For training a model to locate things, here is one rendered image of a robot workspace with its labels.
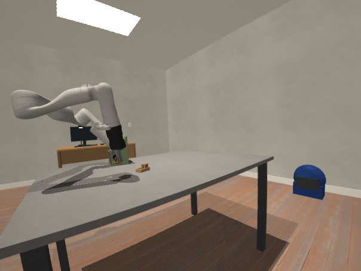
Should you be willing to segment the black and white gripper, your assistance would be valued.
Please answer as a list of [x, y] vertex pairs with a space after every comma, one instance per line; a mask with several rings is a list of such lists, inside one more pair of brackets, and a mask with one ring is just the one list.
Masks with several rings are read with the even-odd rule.
[[109, 146], [111, 148], [110, 153], [112, 159], [114, 161], [114, 158], [118, 157], [118, 161], [121, 163], [123, 161], [121, 149], [123, 150], [126, 147], [126, 143], [123, 139], [123, 132], [118, 115], [103, 118], [103, 125], [94, 126], [94, 130], [106, 131], [107, 138], [109, 139]]

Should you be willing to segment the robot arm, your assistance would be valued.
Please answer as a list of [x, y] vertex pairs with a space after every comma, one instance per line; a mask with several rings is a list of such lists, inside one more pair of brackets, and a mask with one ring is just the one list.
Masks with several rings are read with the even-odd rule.
[[11, 94], [14, 115], [19, 119], [32, 119], [48, 115], [51, 119], [86, 126], [90, 121], [93, 133], [104, 144], [109, 146], [106, 131], [95, 131], [94, 126], [103, 125], [87, 109], [81, 109], [75, 116], [69, 106], [98, 100], [103, 118], [117, 115], [112, 88], [107, 83], [93, 87], [79, 87], [64, 91], [53, 101], [35, 92], [17, 90]]

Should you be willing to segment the small wooden tray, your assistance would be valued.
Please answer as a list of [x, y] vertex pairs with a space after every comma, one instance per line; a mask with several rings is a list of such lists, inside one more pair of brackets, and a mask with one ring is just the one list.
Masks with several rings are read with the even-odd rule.
[[150, 170], [150, 167], [144, 168], [144, 169], [142, 169], [142, 168], [137, 168], [137, 169], [136, 169], [136, 172], [137, 172], [137, 173], [142, 173], [142, 172], [145, 172], [145, 171], [148, 171], [148, 170]]

